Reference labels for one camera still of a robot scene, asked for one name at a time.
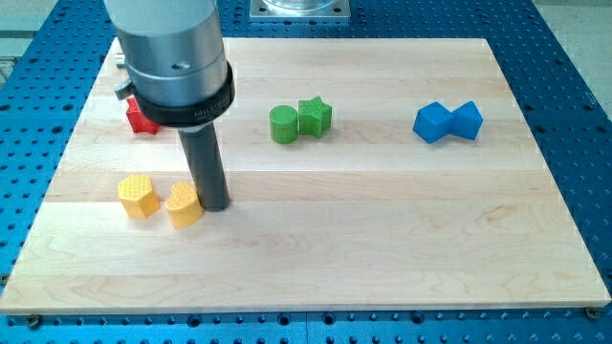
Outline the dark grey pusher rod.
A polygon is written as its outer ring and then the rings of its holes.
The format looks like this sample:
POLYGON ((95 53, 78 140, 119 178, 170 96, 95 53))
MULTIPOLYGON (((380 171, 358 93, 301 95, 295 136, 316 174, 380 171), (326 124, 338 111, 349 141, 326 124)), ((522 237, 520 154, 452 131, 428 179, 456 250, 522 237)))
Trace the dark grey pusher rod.
POLYGON ((202 208, 226 209, 230 194, 213 123, 179 129, 178 133, 202 208))

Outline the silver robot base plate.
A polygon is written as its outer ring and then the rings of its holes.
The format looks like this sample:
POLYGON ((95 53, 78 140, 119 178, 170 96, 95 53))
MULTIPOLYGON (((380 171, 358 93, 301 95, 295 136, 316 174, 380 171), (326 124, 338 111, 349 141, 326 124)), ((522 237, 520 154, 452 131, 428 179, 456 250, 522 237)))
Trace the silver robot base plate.
POLYGON ((348 20, 349 0, 251 0, 250 19, 275 20, 348 20))

